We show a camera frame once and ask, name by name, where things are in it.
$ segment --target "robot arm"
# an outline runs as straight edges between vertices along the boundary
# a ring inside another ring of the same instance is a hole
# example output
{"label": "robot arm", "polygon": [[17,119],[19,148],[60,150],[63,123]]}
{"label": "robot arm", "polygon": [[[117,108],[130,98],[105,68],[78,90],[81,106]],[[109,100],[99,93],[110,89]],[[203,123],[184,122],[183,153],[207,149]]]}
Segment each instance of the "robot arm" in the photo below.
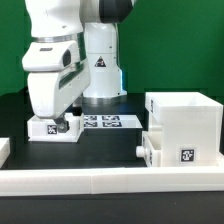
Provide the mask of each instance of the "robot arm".
{"label": "robot arm", "polygon": [[25,0],[34,42],[23,58],[35,115],[61,123],[90,84],[83,23],[121,22],[133,0]]}

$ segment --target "white container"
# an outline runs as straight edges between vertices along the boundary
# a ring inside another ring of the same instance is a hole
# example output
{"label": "white container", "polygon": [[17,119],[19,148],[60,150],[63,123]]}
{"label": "white container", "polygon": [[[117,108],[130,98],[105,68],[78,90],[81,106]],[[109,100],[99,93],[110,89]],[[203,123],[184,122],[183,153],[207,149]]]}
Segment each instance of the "white container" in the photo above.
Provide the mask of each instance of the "white container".
{"label": "white container", "polygon": [[143,132],[143,157],[148,166],[218,164],[221,104],[200,93],[161,92],[146,93],[145,107],[149,127]]}
{"label": "white container", "polygon": [[65,113],[65,119],[69,122],[69,130],[66,133],[59,133],[52,119],[33,116],[27,122],[29,141],[77,142],[84,130],[83,114],[73,116],[72,113]]}

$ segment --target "green wall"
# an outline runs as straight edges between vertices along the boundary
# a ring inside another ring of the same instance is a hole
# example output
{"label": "green wall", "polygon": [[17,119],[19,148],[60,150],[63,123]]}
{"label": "green wall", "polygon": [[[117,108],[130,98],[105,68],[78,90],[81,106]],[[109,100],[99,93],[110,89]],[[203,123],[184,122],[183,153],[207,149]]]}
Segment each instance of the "green wall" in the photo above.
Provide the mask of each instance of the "green wall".
{"label": "green wall", "polygon": [[128,92],[200,91],[224,103],[223,0],[139,0],[120,42]]}
{"label": "green wall", "polygon": [[0,9],[0,95],[24,86],[24,1],[2,0]]}
{"label": "green wall", "polygon": [[[24,0],[2,0],[0,94],[26,85],[21,60],[30,42]],[[129,93],[200,91],[224,103],[224,1],[138,0],[119,25]]]}

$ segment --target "warning triangle sticker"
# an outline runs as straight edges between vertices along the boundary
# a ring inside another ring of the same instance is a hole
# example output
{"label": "warning triangle sticker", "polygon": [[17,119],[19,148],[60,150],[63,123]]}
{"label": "warning triangle sticker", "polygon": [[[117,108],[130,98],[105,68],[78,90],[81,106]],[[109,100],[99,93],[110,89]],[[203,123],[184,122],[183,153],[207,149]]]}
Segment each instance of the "warning triangle sticker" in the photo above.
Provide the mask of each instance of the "warning triangle sticker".
{"label": "warning triangle sticker", "polygon": [[98,61],[97,61],[96,64],[95,64],[95,67],[106,67],[106,64],[105,64],[105,62],[104,62],[104,60],[103,60],[102,57],[100,57],[100,58],[98,59]]}

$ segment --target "black table surface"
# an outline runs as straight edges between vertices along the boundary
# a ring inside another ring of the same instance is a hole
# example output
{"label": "black table surface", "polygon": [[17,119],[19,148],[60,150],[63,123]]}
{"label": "black table surface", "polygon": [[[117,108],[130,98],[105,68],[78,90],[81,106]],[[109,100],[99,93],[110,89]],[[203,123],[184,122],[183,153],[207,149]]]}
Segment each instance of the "black table surface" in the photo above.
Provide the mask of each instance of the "black table surface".
{"label": "black table surface", "polygon": [[[108,106],[84,105],[89,115],[137,115],[145,127],[144,94]],[[33,116],[26,92],[0,97],[0,137],[10,137],[3,170],[145,167],[135,156],[141,130],[86,129],[78,143],[29,142]],[[224,192],[1,197],[1,223],[223,223]]]}

